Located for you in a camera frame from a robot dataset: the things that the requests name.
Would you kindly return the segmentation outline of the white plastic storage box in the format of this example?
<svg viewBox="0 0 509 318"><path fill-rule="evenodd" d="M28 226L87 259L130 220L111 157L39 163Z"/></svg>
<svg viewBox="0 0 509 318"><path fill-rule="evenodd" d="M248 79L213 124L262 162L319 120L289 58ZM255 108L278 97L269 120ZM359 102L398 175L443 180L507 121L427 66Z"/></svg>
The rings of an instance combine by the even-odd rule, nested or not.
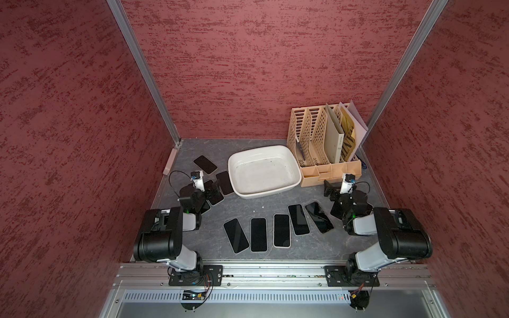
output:
<svg viewBox="0 0 509 318"><path fill-rule="evenodd" d="M233 191L246 200L289 191L302 181L297 160L283 145L232 154L227 168Z"/></svg>

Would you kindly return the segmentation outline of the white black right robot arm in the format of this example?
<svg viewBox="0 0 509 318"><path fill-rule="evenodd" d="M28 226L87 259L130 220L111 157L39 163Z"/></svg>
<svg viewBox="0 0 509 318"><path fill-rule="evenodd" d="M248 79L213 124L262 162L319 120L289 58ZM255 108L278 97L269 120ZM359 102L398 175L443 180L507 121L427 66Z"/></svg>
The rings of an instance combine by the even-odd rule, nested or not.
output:
<svg viewBox="0 0 509 318"><path fill-rule="evenodd" d="M424 226L409 209L374 207L357 182L345 175L340 186L324 183L324 196L334 203L331 216L340 219L347 234L376 237L377 242L352 253L343 266L325 266L329 287L379 286L379 272L394 263L422 260L432 256L433 248Z"/></svg>

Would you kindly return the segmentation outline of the black phone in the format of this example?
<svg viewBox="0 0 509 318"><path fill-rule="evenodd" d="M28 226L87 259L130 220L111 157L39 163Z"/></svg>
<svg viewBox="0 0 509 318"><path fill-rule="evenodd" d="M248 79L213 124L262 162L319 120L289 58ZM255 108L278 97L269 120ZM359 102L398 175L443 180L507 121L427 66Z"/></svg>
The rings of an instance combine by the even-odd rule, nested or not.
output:
<svg viewBox="0 0 509 318"><path fill-rule="evenodd" d="M223 225L229 243L235 254L249 248L249 241L238 219L232 219Z"/></svg>
<svg viewBox="0 0 509 318"><path fill-rule="evenodd" d="M307 204L305 209L320 233L325 234L334 229L334 225L318 202L314 201L310 204Z"/></svg>
<svg viewBox="0 0 509 318"><path fill-rule="evenodd" d="M301 236L310 234L310 228L307 223L307 219L302 205L300 204L289 205L288 212L290 213L290 218L295 235Z"/></svg>

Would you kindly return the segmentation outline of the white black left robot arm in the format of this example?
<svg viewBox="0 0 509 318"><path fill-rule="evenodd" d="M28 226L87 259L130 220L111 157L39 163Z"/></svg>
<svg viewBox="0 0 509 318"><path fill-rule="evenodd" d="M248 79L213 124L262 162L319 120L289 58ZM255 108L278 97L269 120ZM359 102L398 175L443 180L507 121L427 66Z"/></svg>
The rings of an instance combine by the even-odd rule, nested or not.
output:
<svg viewBox="0 0 509 318"><path fill-rule="evenodd" d="M134 259L165 263L176 272L177 281L188 285L209 282L202 257L183 243L185 232L201 227L206 194L205 184L194 180L181 189L178 206L146 211L133 246Z"/></svg>

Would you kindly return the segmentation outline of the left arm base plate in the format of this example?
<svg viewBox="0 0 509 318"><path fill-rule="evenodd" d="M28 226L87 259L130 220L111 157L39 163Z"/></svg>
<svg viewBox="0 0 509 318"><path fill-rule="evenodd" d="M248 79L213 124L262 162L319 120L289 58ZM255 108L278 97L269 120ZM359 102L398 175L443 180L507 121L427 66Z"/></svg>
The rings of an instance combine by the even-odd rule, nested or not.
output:
<svg viewBox="0 0 509 318"><path fill-rule="evenodd" d="M170 268L169 286L212 287L221 286L223 266L203 265L198 269L179 272Z"/></svg>

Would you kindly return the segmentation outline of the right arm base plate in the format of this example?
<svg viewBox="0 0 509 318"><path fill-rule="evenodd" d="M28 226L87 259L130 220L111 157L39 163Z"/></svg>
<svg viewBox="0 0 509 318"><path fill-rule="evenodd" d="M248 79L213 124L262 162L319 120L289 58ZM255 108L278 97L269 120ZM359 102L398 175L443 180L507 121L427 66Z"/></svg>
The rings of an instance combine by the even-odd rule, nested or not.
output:
<svg viewBox="0 0 509 318"><path fill-rule="evenodd" d="M347 266L325 266L325 277L328 287L359 288L379 287L380 282L376 273L363 272Z"/></svg>

